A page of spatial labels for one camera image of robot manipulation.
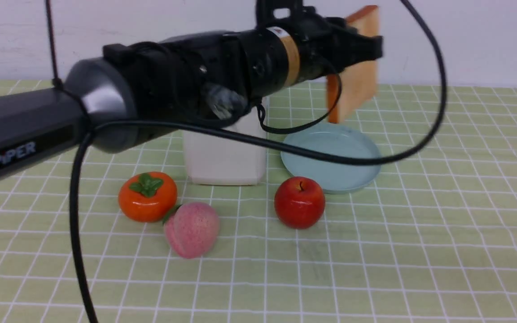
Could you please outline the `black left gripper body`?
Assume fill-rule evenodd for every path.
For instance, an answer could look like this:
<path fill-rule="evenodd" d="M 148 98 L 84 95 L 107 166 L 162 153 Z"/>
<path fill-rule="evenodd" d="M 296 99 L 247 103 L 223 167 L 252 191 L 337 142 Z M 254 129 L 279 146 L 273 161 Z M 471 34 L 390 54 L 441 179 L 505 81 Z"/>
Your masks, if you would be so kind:
<path fill-rule="evenodd" d="M 256 26 L 238 33 L 249 97 L 265 97 L 328 71 L 333 35 L 347 22 L 301 0 L 257 0 Z"/>

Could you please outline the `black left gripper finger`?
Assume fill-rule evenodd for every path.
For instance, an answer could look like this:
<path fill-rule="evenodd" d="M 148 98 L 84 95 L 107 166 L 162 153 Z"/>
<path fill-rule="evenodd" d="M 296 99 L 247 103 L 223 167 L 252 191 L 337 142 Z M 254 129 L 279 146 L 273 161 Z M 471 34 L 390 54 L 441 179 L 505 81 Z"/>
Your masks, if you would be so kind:
<path fill-rule="evenodd" d="M 383 41 L 384 37 L 382 35 L 349 35 L 348 66 L 381 59 L 383 57 Z"/>

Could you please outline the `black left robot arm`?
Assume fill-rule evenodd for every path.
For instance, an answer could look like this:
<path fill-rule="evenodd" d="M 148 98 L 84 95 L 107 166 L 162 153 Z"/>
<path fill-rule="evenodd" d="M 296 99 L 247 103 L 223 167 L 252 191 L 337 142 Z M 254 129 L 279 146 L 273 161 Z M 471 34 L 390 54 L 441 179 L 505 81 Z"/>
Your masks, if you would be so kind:
<path fill-rule="evenodd" d="M 214 134 L 253 109 L 262 130 L 264 97 L 306 80 L 339 75 L 382 57 L 381 35 L 351 17 L 323 17 L 301 0 L 258 0 L 256 26 L 160 42 L 108 44 L 52 87 L 0 96 L 0 179 L 80 145 L 89 131 L 105 153 L 176 129 Z"/>

